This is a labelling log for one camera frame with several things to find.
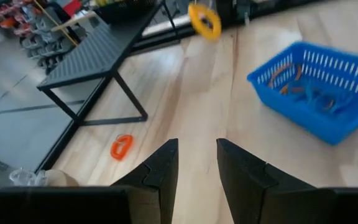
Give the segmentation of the black mesh shelf riser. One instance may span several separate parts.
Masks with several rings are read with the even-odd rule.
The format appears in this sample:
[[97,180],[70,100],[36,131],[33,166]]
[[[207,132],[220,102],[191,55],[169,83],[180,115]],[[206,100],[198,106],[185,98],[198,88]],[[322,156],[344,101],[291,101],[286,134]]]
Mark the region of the black mesh shelf riser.
[[[132,52],[133,46],[142,40],[142,33],[150,24],[159,9],[167,9],[166,0],[158,3],[144,15],[133,20],[107,24],[104,21],[75,47],[47,78],[38,85],[38,90],[46,94],[75,123],[80,126],[105,124],[138,123],[146,121],[148,114],[118,72],[123,61]],[[75,113],[52,90],[99,79],[101,83],[115,80],[130,99],[139,115],[136,117],[85,120],[85,114]]]

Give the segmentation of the orange-red spiral wrist keychain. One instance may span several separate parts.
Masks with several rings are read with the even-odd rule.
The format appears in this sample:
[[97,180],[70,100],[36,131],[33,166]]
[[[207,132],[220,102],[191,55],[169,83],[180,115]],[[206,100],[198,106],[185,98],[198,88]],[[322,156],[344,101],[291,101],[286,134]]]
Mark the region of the orange-red spiral wrist keychain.
[[119,135],[111,144],[110,155],[112,158],[121,161],[125,158],[134,142],[133,135],[122,134]]

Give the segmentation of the blue plastic basket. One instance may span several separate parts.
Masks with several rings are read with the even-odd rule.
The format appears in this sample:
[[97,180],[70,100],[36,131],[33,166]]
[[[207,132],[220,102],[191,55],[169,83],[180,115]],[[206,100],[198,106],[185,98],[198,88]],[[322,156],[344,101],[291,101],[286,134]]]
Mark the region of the blue plastic basket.
[[[301,65],[271,76],[283,65]],[[260,100],[269,108],[331,145],[358,128],[358,55],[308,42],[294,42],[248,74]],[[289,83],[287,95],[280,89]]]

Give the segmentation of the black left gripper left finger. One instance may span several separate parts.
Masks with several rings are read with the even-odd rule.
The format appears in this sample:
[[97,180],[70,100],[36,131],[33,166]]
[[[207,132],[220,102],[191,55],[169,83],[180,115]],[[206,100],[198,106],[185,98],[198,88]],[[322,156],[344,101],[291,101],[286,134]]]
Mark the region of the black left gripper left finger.
[[124,177],[111,184],[119,193],[116,224],[172,224],[178,182],[178,139],[169,139]]

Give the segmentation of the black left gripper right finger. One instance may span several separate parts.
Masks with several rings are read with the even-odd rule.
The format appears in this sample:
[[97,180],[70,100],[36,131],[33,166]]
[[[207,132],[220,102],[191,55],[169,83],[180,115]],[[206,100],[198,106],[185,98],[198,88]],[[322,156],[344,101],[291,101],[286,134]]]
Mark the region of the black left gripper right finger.
[[234,224],[259,224],[269,189],[285,192],[313,188],[227,139],[219,138],[216,143],[219,176]]

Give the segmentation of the orange rubber band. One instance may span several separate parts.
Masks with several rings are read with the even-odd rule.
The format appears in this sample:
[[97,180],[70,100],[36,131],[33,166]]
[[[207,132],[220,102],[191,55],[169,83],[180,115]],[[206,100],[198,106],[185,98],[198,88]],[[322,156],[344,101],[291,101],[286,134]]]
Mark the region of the orange rubber band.
[[[281,66],[270,78],[270,81],[268,82],[268,87],[269,88],[273,88],[273,81],[279,76],[279,74],[281,74],[284,70],[290,68],[290,67],[296,67],[296,70],[297,70],[297,74],[295,76],[295,80],[299,80],[300,77],[301,77],[301,74],[302,74],[302,68],[301,68],[301,65],[295,65],[293,63],[290,63],[290,64],[287,64],[287,65],[283,65]],[[289,89],[289,83],[287,83],[285,86],[283,86],[279,93],[281,95],[287,95],[288,94],[288,89]]]

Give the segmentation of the yellow spiral wrist keychain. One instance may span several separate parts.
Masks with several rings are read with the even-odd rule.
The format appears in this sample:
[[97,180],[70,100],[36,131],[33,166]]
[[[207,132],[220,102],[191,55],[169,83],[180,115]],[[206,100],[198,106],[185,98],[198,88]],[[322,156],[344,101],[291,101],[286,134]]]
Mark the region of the yellow spiral wrist keychain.
[[194,30],[208,40],[217,40],[222,32],[221,19],[217,12],[202,3],[191,2],[188,16]]

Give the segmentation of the black plastic basket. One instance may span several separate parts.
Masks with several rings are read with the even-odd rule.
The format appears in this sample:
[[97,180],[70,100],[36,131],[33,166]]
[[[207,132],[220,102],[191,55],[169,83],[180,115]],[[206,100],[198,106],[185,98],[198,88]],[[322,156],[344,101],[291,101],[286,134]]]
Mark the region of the black plastic basket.
[[133,20],[151,10],[158,0],[127,0],[119,4],[98,7],[93,11],[107,24]]

